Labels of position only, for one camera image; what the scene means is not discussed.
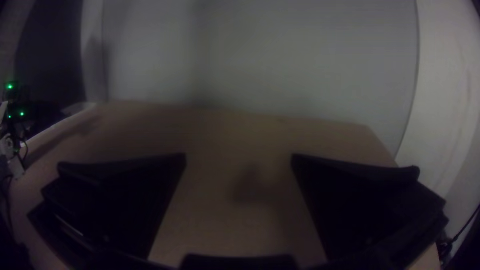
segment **white wall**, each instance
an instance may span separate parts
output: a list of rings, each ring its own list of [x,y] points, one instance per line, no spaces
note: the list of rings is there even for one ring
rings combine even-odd
[[[192,0],[106,0],[104,45],[112,99],[188,103]]]
[[[471,0],[417,5],[418,83],[396,161],[419,166],[420,181],[446,199],[453,237],[480,203],[480,19]]]
[[[414,0],[105,0],[103,27],[110,98],[365,124],[392,154],[402,140]]]

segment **table surface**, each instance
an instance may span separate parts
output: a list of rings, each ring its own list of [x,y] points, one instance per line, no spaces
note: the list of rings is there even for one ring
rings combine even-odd
[[[173,267],[188,253],[288,253],[301,268],[325,263],[290,168],[291,154],[397,166],[362,125],[132,101],[75,115],[28,146],[28,170],[10,192],[15,238],[27,245],[37,270],[66,269],[27,218],[43,200],[41,188],[58,177],[59,161],[96,163],[186,153],[187,169],[149,255],[149,260]],[[440,269],[436,246],[410,269]]]

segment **cable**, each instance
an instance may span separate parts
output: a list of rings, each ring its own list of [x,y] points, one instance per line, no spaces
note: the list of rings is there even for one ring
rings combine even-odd
[[[22,140],[22,142],[25,144],[26,152],[25,152],[25,155],[21,159],[25,163],[25,161],[27,160],[27,155],[29,154],[29,145],[27,144],[26,140]]]
[[[8,179],[8,184],[6,185],[6,191],[4,191],[4,181],[5,179]],[[10,231],[11,235],[14,236],[14,225],[12,222],[12,206],[10,204],[10,185],[12,184],[12,180],[14,179],[13,175],[7,175],[3,180],[1,181],[0,184],[0,192],[2,196],[5,198],[5,204],[6,204],[6,217],[8,219],[8,226],[10,226]]]
[[[450,241],[451,244],[455,243],[458,239],[459,239],[459,236],[465,231],[465,229],[469,226],[470,222],[472,222],[472,220],[474,219],[475,215],[478,213],[478,211],[480,210],[480,204],[478,205],[478,207],[476,208],[475,212],[473,212],[473,214],[471,215],[470,219],[466,222],[466,224],[463,226],[463,228],[461,228],[461,230],[455,235],[455,237]]]
[[[28,130],[25,127],[23,122],[20,122],[20,124],[21,124],[21,127],[23,128],[23,138],[19,138],[19,139],[22,143],[25,144],[25,148],[26,148],[25,155],[23,157],[21,157],[21,160],[23,161],[23,163],[24,163],[23,165],[25,166],[25,160],[27,158],[27,155],[29,154],[29,146],[27,144],[27,132],[28,132]]]

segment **wooden table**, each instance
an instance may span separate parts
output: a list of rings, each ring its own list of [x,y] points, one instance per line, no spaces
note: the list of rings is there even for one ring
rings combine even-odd
[[[29,168],[11,186],[15,238],[37,270],[65,269],[27,218],[59,161],[95,163],[177,152],[187,169],[149,260],[177,267],[187,253],[292,254],[300,267],[327,261],[290,168],[292,153],[395,167],[362,125],[116,101],[29,141]],[[412,270],[440,269],[432,246]]]

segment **black cable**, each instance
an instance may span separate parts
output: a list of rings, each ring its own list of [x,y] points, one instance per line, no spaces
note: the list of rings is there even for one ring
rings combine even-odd
[[[29,146],[27,144],[27,132],[28,132],[28,130],[25,127],[23,122],[20,122],[20,124],[21,124],[21,127],[23,128],[23,138],[20,138],[20,141],[25,144],[25,148],[26,148],[25,155],[21,158],[21,160],[23,161],[23,165],[25,166],[25,160],[27,158],[27,155],[29,154]]]
[[[8,178],[8,184],[6,185],[6,191],[4,191],[4,181]],[[0,192],[2,196],[5,198],[6,204],[6,218],[8,219],[8,226],[10,226],[11,235],[14,236],[14,225],[12,222],[12,206],[10,204],[10,185],[12,184],[12,180],[14,179],[13,175],[7,175],[3,178],[0,184]]]
[[[470,222],[475,218],[475,215],[479,212],[480,210],[480,204],[476,208],[475,212],[471,215],[470,219],[466,222],[466,224],[461,228],[461,230],[455,235],[455,237],[450,241],[451,244],[455,243],[458,239],[459,236],[465,231],[465,229],[469,226]]]
[[[26,140],[23,140],[23,143],[25,144],[26,151],[25,155],[21,159],[23,160],[23,163],[25,163],[25,161],[27,160],[27,155],[29,154],[29,145],[27,144]]]

